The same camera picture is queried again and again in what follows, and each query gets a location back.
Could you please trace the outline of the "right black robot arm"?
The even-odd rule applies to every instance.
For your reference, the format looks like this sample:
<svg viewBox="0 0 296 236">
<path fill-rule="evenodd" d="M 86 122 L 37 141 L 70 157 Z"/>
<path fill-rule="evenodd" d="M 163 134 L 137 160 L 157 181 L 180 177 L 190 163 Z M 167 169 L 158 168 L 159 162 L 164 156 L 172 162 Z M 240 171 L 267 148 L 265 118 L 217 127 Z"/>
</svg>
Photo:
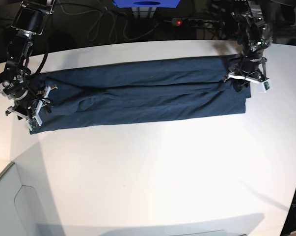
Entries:
<svg viewBox="0 0 296 236">
<path fill-rule="evenodd" d="M 35 73 L 28 67 L 32 53 L 33 37 L 41 35 L 45 25 L 54 11 L 53 0 L 24 0 L 15 17 L 12 28 L 16 35 L 7 47 L 7 61 L 4 71 L 0 73 L 0 94 L 14 101 L 5 114 L 15 114 L 24 119 L 29 130 L 42 125 L 41 109 L 50 111 L 53 102 L 49 98 L 56 85 L 33 87 L 31 79 L 40 75 L 47 60 L 44 54 L 41 64 Z"/>
</svg>

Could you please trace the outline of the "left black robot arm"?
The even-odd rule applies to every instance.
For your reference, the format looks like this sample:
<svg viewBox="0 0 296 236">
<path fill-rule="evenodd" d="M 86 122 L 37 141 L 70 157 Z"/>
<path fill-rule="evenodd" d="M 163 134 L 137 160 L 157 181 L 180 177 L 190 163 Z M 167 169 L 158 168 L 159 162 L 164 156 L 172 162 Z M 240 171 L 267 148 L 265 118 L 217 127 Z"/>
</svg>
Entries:
<svg viewBox="0 0 296 236">
<path fill-rule="evenodd" d="M 223 81 L 230 80 L 236 91 L 253 83 L 259 92 L 265 93 L 271 89 L 271 80 L 266 75 L 267 59 L 263 52 L 272 43 L 271 27 L 256 0 L 233 0 L 231 14 L 238 23 L 237 42 L 242 45 L 242 52 L 230 60 L 231 65 Z"/>
</svg>

